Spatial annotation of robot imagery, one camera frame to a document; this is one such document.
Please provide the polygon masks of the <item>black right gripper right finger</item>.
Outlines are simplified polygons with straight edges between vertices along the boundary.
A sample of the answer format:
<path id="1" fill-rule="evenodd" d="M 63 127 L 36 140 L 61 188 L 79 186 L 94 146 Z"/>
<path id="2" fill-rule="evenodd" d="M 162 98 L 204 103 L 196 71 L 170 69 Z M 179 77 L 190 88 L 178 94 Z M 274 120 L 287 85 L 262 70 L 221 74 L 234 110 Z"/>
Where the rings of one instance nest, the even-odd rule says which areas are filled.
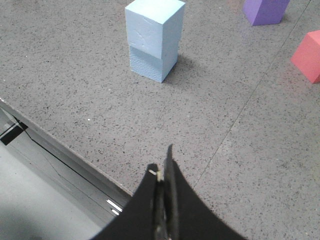
<path id="1" fill-rule="evenodd" d="M 194 192 L 173 159 L 173 146 L 164 161 L 164 205 L 172 240 L 243 240 L 219 219 Z"/>

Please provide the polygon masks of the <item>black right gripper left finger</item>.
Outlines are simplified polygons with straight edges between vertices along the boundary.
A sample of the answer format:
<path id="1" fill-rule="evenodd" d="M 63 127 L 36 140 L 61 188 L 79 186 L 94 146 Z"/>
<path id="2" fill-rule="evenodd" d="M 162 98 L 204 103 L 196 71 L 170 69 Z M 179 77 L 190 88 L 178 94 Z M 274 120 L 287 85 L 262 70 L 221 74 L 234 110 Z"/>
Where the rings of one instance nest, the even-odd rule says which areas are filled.
<path id="1" fill-rule="evenodd" d="M 165 205 L 158 166 L 149 164 L 131 200 L 94 240 L 164 240 Z"/>

